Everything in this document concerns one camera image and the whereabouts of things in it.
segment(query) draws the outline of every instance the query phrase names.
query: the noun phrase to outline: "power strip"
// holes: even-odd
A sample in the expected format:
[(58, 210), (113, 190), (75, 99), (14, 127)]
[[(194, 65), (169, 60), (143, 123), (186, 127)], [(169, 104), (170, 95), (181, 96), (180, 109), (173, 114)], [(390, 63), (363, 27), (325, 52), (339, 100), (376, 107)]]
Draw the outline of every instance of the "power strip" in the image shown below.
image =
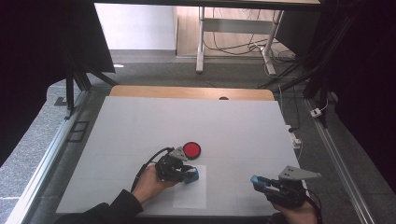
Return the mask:
[(317, 118), (320, 115), (321, 115), (321, 111), (318, 108), (311, 110), (311, 116), (312, 117)]
[[(288, 131), (290, 128), (291, 128), (290, 125), (286, 125), (286, 129)], [(291, 141), (291, 144), (293, 145), (294, 149), (299, 149), (301, 147), (301, 139), (298, 139), (296, 137), (296, 135), (294, 134), (294, 132), (290, 132), (290, 141)]]

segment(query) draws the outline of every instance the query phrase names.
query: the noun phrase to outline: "red disc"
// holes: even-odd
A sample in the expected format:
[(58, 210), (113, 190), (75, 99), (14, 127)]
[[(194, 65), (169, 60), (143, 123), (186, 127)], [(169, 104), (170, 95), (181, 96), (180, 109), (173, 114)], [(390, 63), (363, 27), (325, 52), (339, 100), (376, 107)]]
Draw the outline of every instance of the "red disc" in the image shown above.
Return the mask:
[(184, 154), (189, 160), (195, 160), (201, 155), (201, 147), (194, 142), (186, 143), (183, 147)]

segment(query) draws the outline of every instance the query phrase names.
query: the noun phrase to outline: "blue block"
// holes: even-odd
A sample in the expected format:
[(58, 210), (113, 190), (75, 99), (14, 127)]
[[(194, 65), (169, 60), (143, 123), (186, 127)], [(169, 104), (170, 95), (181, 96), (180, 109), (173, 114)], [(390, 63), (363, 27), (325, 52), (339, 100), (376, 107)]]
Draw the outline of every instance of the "blue block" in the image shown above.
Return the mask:
[(194, 168), (194, 176), (192, 178), (184, 179), (185, 184), (190, 184), (199, 179), (199, 174), (197, 168)]

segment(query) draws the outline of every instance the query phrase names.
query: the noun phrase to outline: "hand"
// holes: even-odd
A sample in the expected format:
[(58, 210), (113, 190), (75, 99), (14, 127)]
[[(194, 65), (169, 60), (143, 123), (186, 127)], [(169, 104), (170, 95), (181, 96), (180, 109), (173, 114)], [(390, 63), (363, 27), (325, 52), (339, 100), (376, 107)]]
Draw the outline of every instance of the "hand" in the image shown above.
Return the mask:
[(177, 182), (161, 181), (155, 166), (151, 165), (148, 166), (140, 176), (132, 194), (140, 203), (144, 203), (157, 196), (164, 189), (172, 187), (175, 184), (177, 184)]
[(317, 215), (314, 207), (305, 201), (301, 207), (298, 208), (285, 208), (279, 204), (272, 203), (273, 207), (281, 212), (289, 224), (317, 224)]

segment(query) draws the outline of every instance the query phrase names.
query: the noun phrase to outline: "white table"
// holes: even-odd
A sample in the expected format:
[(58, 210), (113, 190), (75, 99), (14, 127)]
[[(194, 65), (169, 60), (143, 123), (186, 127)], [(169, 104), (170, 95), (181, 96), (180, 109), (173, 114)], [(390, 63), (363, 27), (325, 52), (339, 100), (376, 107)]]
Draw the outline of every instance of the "white table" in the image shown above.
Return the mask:
[(139, 216), (255, 217), (275, 212), (252, 175), (299, 167), (276, 101), (108, 96), (57, 213), (111, 203), (154, 153), (194, 141), (200, 179), (165, 190)]

